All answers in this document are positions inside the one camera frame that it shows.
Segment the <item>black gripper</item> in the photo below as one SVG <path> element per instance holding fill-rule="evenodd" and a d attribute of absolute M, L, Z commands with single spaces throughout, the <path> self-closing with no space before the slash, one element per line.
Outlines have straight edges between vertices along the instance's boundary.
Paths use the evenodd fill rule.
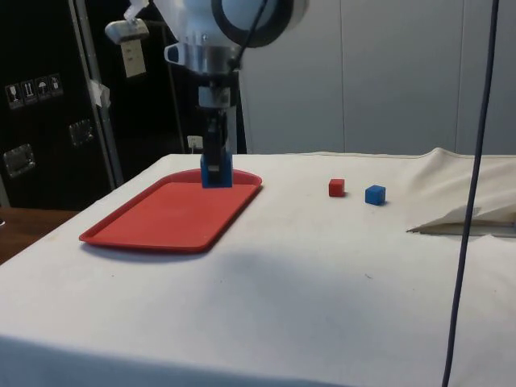
<path fill-rule="evenodd" d="M 236 108 L 236 75 L 199 77 L 197 105 L 203 110 L 233 112 Z M 227 117 L 210 116 L 204 135 L 204 167 L 207 179 L 226 180 L 227 162 Z"/>

